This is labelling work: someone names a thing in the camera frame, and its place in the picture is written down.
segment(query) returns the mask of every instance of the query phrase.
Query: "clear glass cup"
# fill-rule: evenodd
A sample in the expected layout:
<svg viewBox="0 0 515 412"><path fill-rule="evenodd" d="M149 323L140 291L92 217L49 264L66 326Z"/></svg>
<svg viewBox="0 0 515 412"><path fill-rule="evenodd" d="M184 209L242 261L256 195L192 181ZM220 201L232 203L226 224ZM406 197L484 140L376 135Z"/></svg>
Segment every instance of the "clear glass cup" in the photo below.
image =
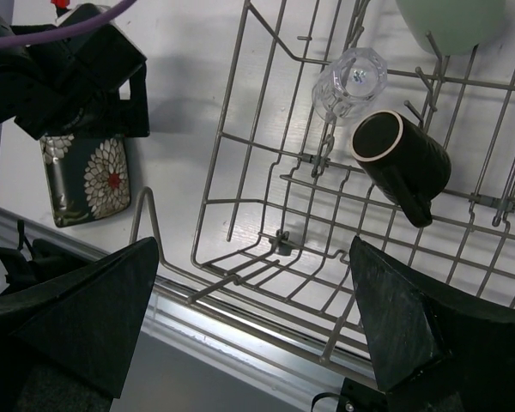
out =
<svg viewBox="0 0 515 412"><path fill-rule="evenodd" d="M371 48L347 49L318 77L312 103L329 124L346 125L361 118L387 85L387 63Z"/></svg>

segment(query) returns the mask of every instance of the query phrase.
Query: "gray floor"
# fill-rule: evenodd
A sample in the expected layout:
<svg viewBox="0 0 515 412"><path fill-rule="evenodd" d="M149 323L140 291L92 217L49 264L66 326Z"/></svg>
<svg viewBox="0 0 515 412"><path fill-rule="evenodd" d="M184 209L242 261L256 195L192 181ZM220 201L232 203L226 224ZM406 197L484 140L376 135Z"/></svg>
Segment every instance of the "gray floor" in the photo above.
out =
<svg viewBox="0 0 515 412"><path fill-rule="evenodd" d="M124 392L112 412L296 412L196 358L139 336Z"/></svg>

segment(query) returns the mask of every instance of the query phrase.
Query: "mug handle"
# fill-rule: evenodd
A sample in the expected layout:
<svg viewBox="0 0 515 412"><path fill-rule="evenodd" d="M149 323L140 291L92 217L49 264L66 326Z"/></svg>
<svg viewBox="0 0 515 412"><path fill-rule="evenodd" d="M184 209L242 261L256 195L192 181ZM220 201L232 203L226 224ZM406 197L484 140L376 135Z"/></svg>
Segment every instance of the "mug handle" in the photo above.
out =
<svg viewBox="0 0 515 412"><path fill-rule="evenodd" d="M413 195L410 192L403 176L395 167L387 167L381 173L385 183L391 188L401 209L413 226L427 227L433 223L433 217L427 202L419 194Z"/></svg>

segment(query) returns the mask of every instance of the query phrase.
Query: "dishwasher rack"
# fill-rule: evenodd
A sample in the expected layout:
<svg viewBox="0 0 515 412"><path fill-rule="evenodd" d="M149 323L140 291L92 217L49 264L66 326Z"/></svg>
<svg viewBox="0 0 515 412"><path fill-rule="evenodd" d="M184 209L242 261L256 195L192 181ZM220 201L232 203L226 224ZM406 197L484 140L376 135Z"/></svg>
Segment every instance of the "dishwasher rack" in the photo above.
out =
<svg viewBox="0 0 515 412"><path fill-rule="evenodd" d="M303 45L300 55L293 52L288 42L282 38L281 27L287 1L280 1L274 25L268 23L252 1L244 3L191 255L191 261L199 271L193 273L170 264L161 249L162 264L181 275L186 282L163 276L157 280L157 288L170 299L192 306L212 318L220 319L345 376L354 376L350 366L352 361L364 360L367 363L369 359L350 279L348 246L353 236L361 236L371 241L394 258L425 273L428 273L427 266L432 265L421 266L418 262L420 257L424 259L423 262L432 262L431 259L437 259L433 262L442 261L445 265L441 265L439 272L444 275L441 273L434 277L457 288L466 289L465 285L462 287L462 283L457 282L461 271L464 274L480 274L479 277L474 277L475 281L467 281L469 293L515 307L515 286L501 293L503 298L495 290L490 297L487 296L490 289L498 288L500 280L504 284L510 282L515 285L515 267L500 266L505 253L515 251L515 224L512 227L512 222L515 221L515 152L506 154L511 157L512 162L508 167L505 183L499 188L499 194L487 194L483 190L496 145L500 144L502 123L512 96L515 95L515 67L509 82L474 80L471 73L480 49L476 47L469 56L464 73L460 76L449 75L451 58L438 52L430 34L429 41L437 51L431 74L427 74L421 67L416 67L415 71L406 71L395 70L389 66L390 79L408 79L413 82L413 87L423 89L425 99L421 108L416 108L410 100L401 103L408 109L404 114L413 115L425 131L430 130L434 117L439 112L439 97L443 89L450 84L457 86L455 106L451 110L450 122L445 126L445 138L441 141L449 154L458 114L466 100L466 89L485 88L503 93L500 112L497 113L492 137L482 157L475 189L460 191L447 188L440 195L442 199L433 202L433 206L436 203L442 205L440 209L433 207L433 225L426 229L414 229L405 221L400 208L387 203L378 194L378 190L374 189L374 185L371 185L355 162L343 155L342 161L336 158L340 157L340 153L336 153L336 145L343 140L342 132L336 130L335 126L324 123L317 129L317 119L312 108L301 129L299 147L288 147L288 135L293 114L297 110L298 98L301 94L311 92L310 88L302 91L300 86L304 70L310 66L321 70L329 63L334 32L341 25L340 10L343 1L336 0L330 36L322 58L308 56L310 44L314 41L313 27L321 0L316 0L314 4L308 32L297 38ZM354 1L343 50L358 45L364 33L368 6L373 1ZM229 111L233 110L231 97L235 77L238 76L246 24L251 18L270 36L270 50L250 132L247 136L238 136L228 132L226 123ZM277 53L284 53L296 62L299 71L290 106L284 114L284 131L276 136L269 134L262 139L259 137L260 116ZM213 194L216 169L222 162L221 147L227 144L236 146L242 154L239 157L242 160L240 176L236 178L238 183L235 196L218 197ZM273 160L266 167L263 166L264 162L258 162L261 166L260 174L257 169L254 170L252 160L261 155L272 155ZM261 185L255 185L260 186L260 190L264 185L261 196L248 194L253 189L250 186L254 186L257 179L255 176L263 181ZM145 188L136 201L130 241L137 239L145 200L148 201L154 236L161 247L153 192L149 188ZM328 215L316 212L318 203L322 203L323 210L328 210ZM451 215L451 209L463 210L463 207L466 210L464 217L461 213L457 217ZM209 244L203 246L209 221L212 221L213 227L218 220L213 208L229 210L229 217L223 225L226 227L225 245L233 240L236 240L234 243L237 245L228 253L210 251L213 247ZM258 210L258 213L253 214L257 219L252 224L245 221L245 208ZM348 212L347 208L357 208L358 211ZM376 224L369 224L369 221L374 220ZM313 225L322 225L322 231L313 232ZM445 232L457 233L457 241L453 239L451 251L445 251L435 243L435 239L445 235ZM486 245L481 241L481 236L487 237L488 242L493 245L487 261L477 261L482 254L474 253L473 248L470 251L466 249L474 242L479 244L479 249ZM215 256L202 260L201 255L210 253L215 253ZM333 275L324 276L326 272ZM289 276L289 281L284 282L283 276ZM277 287L270 288L269 285L274 282ZM309 300L310 296L316 295L313 288L320 289L324 296L320 305ZM331 310L333 306L337 307L336 311ZM374 386L370 379L360 377L359 380Z"/></svg>

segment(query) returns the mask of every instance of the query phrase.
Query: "white flower pattern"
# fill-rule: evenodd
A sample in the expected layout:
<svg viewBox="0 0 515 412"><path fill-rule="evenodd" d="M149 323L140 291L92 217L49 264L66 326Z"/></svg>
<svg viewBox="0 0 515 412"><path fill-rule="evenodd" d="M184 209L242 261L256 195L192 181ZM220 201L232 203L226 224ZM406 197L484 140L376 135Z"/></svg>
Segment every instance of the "white flower pattern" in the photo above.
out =
<svg viewBox="0 0 515 412"><path fill-rule="evenodd" d="M74 136L61 136L61 137L42 137L40 139L40 147L42 148L42 155L46 165L51 165L59 159L63 159L69 152L69 147L72 146Z"/></svg>
<svg viewBox="0 0 515 412"><path fill-rule="evenodd" d="M105 140L84 170L86 200L95 219L124 210L130 204L130 182L124 145Z"/></svg>

